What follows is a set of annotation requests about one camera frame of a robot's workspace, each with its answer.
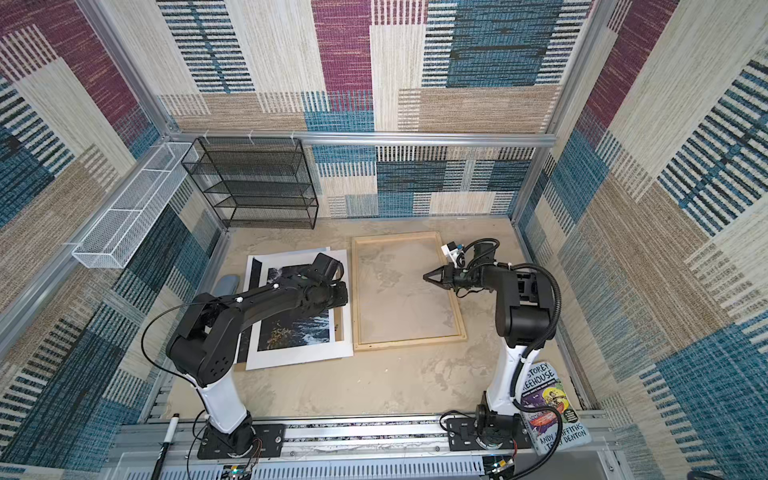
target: white mesh basket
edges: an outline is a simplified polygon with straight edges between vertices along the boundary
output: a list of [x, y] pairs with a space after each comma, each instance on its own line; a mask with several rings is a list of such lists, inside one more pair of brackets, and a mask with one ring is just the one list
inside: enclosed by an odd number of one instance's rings
[[191, 145], [170, 142], [155, 152], [72, 256], [87, 268], [125, 268], [187, 176], [181, 159], [197, 154]]

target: metal mesh shelf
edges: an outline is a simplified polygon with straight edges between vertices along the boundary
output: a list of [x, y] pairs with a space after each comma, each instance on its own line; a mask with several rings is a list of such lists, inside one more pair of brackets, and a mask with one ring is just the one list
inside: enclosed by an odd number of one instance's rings
[[182, 165], [227, 227], [314, 228], [318, 203], [300, 141], [207, 137]]
[[180, 161], [197, 156], [190, 146], [171, 142], [158, 149], [72, 256], [87, 268], [125, 268], [187, 176]]

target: book cover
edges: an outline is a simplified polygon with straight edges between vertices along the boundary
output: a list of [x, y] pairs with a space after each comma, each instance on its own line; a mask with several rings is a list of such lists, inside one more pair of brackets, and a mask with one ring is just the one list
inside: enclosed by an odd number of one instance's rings
[[[581, 423], [565, 395], [563, 382], [549, 363], [535, 363], [531, 367], [528, 378], [523, 385], [521, 403], [528, 407], [548, 405], [555, 407], [560, 412], [563, 417], [563, 436], [558, 450], [569, 449], [592, 441], [587, 427]], [[536, 453], [545, 454], [554, 442], [558, 430], [557, 417], [552, 412], [522, 412], [522, 417]]]

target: floor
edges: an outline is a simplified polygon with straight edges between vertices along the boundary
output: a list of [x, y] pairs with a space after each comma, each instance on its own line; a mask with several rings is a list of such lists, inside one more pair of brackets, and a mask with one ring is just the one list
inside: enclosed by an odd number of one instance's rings
[[[525, 261], [515, 231], [504, 217], [319, 219], [315, 230], [232, 229], [219, 277], [237, 274], [242, 288], [248, 255], [325, 246], [350, 250], [353, 237], [427, 230], [440, 232], [446, 243], [498, 238], [497, 260]], [[468, 334], [465, 343], [360, 352], [345, 359], [261, 370], [244, 371], [244, 364], [239, 364], [234, 379], [240, 399], [256, 417], [474, 411], [491, 382], [501, 348], [493, 324], [494, 305], [494, 293], [459, 300]], [[569, 399], [578, 402], [554, 340], [547, 342], [539, 359], [555, 367]], [[177, 379], [166, 415], [193, 418], [201, 409], [190, 385]]]

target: ocean photograph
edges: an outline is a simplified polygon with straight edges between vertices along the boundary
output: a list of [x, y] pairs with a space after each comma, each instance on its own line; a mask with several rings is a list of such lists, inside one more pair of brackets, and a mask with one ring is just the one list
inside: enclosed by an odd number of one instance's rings
[[[266, 282], [273, 283], [280, 277], [283, 268], [269, 268], [266, 272]], [[328, 343], [330, 339], [330, 314], [324, 310], [317, 316], [300, 319], [262, 320], [259, 331], [259, 346], [257, 351], [293, 348], [295, 346]]]

